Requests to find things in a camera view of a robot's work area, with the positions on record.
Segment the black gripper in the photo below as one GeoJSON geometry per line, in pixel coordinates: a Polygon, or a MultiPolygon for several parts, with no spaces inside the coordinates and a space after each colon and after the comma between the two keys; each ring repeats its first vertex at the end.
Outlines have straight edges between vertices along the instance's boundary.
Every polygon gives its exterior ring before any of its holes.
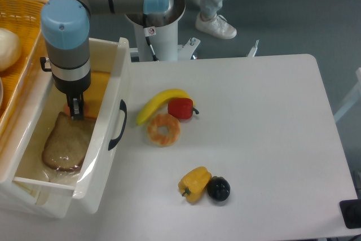
{"type": "Polygon", "coordinates": [[[52,77],[56,88],[66,95],[67,102],[70,103],[69,110],[72,120],[83,120],[83,93],[91,84],[91,75],[75,81],[62,80],[55,75],[52,77]]]}

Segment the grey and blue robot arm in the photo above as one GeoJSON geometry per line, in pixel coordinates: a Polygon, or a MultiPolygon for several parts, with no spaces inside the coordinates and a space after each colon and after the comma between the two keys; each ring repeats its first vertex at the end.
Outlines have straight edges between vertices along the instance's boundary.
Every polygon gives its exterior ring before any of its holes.
{"type": "Polygon", "coordinates": [[[45,39],[56,88],[67,97],[70,116],[84,116],[84,92],[91,84],[90,18],[96,14],[154,14],[169,0],[49,0],[41,10],[45,39]]]}

